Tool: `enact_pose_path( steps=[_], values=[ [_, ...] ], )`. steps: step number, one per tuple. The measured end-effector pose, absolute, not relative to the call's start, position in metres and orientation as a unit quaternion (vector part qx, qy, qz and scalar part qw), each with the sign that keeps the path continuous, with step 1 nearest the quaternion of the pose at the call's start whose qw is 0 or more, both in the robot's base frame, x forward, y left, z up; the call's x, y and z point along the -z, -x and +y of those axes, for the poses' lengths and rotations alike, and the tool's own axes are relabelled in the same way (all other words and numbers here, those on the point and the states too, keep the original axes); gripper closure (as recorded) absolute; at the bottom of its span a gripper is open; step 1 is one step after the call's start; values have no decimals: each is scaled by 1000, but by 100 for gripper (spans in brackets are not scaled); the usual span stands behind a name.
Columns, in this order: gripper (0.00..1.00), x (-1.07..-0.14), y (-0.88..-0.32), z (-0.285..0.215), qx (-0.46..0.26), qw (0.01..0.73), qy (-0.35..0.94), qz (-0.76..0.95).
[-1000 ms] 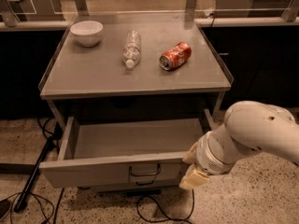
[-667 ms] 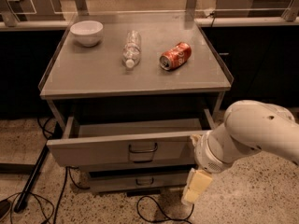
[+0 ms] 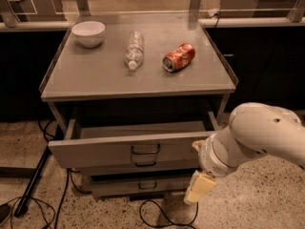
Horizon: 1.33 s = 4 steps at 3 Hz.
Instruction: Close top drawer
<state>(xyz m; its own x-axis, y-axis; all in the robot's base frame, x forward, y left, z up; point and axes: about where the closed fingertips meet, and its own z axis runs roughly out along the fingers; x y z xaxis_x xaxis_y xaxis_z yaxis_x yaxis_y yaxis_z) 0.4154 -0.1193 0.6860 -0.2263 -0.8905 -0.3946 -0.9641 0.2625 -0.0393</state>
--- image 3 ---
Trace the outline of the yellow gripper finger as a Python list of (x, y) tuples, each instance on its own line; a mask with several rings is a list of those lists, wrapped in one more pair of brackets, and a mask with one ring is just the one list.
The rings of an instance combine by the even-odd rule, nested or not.
[(190, 185), (187, 188), (184, 202), (186, 204), (197, 203), (204, 195), (209, 193), (215, 186), (215, 179), (212, 176), (195, 171), (192, 175)]

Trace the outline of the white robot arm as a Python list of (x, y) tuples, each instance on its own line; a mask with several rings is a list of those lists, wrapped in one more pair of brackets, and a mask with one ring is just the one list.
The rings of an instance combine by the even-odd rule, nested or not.
[(239, 165), (276, 156), (305, 169), (305, 127), (292, 111), (261, 103), (244, 103), (231, 112), (223, 130), (196, 140), (200, 169), (193, 173), (184, 202), (197, 203)]

